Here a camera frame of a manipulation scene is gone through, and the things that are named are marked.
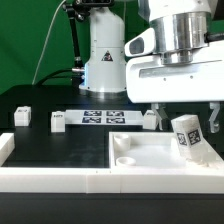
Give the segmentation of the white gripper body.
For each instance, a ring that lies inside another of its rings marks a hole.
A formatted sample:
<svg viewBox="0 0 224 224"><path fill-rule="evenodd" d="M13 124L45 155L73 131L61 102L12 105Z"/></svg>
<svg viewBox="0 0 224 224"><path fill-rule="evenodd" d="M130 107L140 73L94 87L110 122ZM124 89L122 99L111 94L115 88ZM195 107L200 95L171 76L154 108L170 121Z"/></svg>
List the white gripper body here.
<svg viewBox="0 0 224 224"><path fill-rule="evenodd" d="M147 29L125 44L127 95L133 103L224 101L224 40L193 51L189 64L163 65Z"/></svg>

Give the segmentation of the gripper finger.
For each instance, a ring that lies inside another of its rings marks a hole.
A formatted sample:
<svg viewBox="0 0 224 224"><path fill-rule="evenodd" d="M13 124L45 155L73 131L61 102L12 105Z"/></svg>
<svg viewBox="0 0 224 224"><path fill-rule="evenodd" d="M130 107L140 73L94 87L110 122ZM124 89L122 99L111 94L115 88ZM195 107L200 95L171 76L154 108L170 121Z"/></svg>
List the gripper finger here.
<svg viewBox="0 0 224 224"><path fill-rule="evenodd" d="M159 129L161 131L166 131L169 126L169 119L165 111L165 105L163 103L152 103L151 109L156 115L159 123Z"/></svg>
<svg viewBox="0 0 224 224"><path fill-rule="evenodd" d="M217 119L220 111L220 103L219 102L211 102L209 104L211 114L209 118L209 127L212 133L217 133L220 130L219 121Z"/></svg>

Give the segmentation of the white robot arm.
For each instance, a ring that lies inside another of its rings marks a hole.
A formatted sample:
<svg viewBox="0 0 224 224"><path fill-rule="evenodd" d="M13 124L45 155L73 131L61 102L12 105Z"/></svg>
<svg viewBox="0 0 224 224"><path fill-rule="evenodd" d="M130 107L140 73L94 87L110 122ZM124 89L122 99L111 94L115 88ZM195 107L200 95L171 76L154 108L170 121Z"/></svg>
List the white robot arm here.
<svg viewBox="0 0 224 224"><path fill-rule="evenodd" d="M208 31L213 0L143 0L149 28L125 45L129 58L123 76L109 51L107 33L97 39L85 66L84 88L96 94L125 90L134 103L204 102L213 112L210 130L224 101L224 34Z"/></svg>

